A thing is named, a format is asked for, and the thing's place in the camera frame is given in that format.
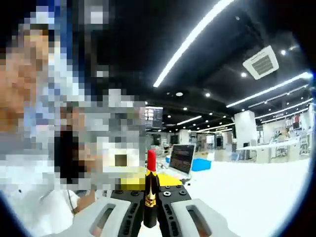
air conditioning vent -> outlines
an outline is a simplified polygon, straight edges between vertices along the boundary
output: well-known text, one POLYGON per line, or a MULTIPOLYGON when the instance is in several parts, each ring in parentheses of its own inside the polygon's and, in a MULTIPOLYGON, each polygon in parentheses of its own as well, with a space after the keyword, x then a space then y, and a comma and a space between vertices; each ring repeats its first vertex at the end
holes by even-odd
POLYGON ((262 49, 242 64, 258 80, 279 69, 276 54, 272 47, 262 49))

blue box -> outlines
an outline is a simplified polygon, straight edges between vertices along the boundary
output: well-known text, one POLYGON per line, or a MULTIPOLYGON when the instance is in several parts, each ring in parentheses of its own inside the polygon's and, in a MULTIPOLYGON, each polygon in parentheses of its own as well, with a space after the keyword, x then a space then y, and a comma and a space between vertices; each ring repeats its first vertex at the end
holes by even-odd
MULTIPOLYGON (((166 157, 166 162, 170 163, 170 158, 166 157)), ((210 160, 205 160, 205 159, 194 159, 192 162, 192 171, 197 172, 197 171, 202 171, 202 170, 207 170, 211 168, 212 162, 210 160)))

gray gripper finger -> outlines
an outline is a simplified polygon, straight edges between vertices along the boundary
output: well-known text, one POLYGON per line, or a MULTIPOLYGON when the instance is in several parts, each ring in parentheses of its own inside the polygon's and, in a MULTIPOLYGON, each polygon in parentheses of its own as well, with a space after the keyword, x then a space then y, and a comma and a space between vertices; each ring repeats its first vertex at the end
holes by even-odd
POLYGON ((75 215, 73 224, 54 237, 93 237, 91 234, 109 208, 113 209, 102 229, 100 237, 118 237, 123 218, 131 202, 102 197, 75 215))
POLYGON ((228 229, 226 219, 200 199, 173 202, 171 206, 177 217, 183 237, 199 237, 197 225, 189 211, 194 212, 197 216, 207 236, 238 237, 228 229))

table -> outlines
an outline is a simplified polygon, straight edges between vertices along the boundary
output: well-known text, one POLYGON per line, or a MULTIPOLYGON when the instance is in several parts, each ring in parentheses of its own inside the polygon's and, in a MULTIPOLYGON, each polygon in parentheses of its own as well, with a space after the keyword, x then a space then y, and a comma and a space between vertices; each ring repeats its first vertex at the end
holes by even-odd
MULTIPOLYGON (((192 172, 191 185, 185 187, 192 199, 201 199, 223 215, 229 229, 240 237, 272 236, 300 203, 309 162, 213 161, 210 170, 192 172)), ((142 226, 139 237, 147 236, 160 237, 159 227, 142 226)))

mounting hole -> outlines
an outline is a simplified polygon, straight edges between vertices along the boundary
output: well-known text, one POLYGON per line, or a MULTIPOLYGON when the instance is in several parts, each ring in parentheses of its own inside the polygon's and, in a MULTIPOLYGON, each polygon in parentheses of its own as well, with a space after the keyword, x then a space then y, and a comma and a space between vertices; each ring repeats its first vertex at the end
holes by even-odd
POLYGON ((132 196, 138 196, 138 195, 139 195, 139 192, 138 192, 138 191, 132 191, 130 194, 131 194, 132 196))

